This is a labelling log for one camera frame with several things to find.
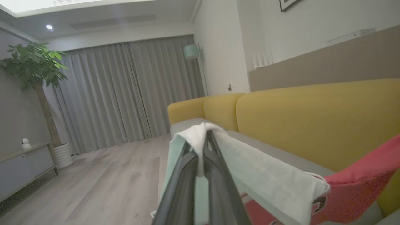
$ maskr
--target gray curtain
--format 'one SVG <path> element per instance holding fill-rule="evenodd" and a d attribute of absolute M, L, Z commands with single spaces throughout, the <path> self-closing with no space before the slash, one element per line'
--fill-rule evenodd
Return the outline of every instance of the gray curtain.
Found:
<path fill-rule="evenodd" d="M 170 131 L 169 104 L 204 96 L 197 60 L 185 60 L 183 48 L 193 36 L 129 43 L 152 136 Z"/>
<path fill-rule="evenodd" d="M 57 97 L 75 153 L 151 136 L 124 44 L 70 51 L 63 63 L 68 81 Z"/>
<path fill-rule="evenodd" d="M 75 154 L 169 132 L 169 104 L 204 96 L 193 36 L 69 51 L 67 81 L 56 88 Z"/>

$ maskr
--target mint green lamp shade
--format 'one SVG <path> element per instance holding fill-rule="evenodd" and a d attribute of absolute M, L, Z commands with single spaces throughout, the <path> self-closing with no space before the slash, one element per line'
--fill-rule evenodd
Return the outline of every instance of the mint green lamp shade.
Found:
<path fill-rule="evenodd" d="M 184 47 L 183 53 L 185 54 L 185 59 L 187 60 L 195 59 L 200 56 L 199 48 L 195 44 Z"/>

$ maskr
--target gray cabinet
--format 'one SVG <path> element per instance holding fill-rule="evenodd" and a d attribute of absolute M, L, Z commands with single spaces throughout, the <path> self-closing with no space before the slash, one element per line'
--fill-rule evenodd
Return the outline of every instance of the gray cabinet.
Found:
<path fill-rule="evenodd" d="M 26 154 L 26 158 L 34 177 L 54 166 L 47 146 Z"/>
<path fill-rule="evenodd" d="M 32 178 L 31 168 L 25 154 L 0 163 L 0 199 L 18 190 Z"/>
<path fill-rule="evenodd" d="M 0 202 L 55 168 L 49 143 L 0 155 Z"/>

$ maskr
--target white plant pot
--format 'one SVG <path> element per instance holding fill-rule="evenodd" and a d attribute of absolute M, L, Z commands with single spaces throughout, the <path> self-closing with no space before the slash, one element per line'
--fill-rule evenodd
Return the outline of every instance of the white plant pot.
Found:
<path fill-rule="evenodd" d="M 58 169 L 64 168 L 74 163 L 71 157 L 70 144 L 66 143 L 59 147 L 54 148 L 58 164 Z"/>

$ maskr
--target picture frame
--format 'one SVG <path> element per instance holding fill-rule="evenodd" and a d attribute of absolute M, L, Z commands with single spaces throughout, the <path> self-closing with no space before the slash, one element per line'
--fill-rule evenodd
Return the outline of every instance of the picture frame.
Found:
<path fill-rule="evenodd" d="M 298 3 L 300 0 L 279 0 L 280 4 L 280 11 L 285 12 L 292 6 L 294 6 L 296 3 Z"/>

